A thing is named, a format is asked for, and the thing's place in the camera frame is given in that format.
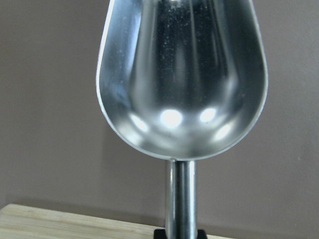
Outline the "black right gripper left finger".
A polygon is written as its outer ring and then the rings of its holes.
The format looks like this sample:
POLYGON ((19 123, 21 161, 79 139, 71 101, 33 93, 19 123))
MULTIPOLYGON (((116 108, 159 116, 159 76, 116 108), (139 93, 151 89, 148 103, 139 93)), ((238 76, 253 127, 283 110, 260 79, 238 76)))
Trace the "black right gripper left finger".
POLYGON ((153 239, 167 239, 165 229, 155 229, 153 239))

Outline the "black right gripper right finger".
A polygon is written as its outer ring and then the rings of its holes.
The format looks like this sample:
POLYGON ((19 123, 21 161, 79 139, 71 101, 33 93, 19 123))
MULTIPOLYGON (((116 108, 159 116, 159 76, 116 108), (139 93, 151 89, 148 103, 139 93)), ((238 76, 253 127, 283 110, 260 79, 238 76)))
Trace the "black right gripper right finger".
POLYGON ((197 239, 208 239, 205 230, 197 230, 197 239))

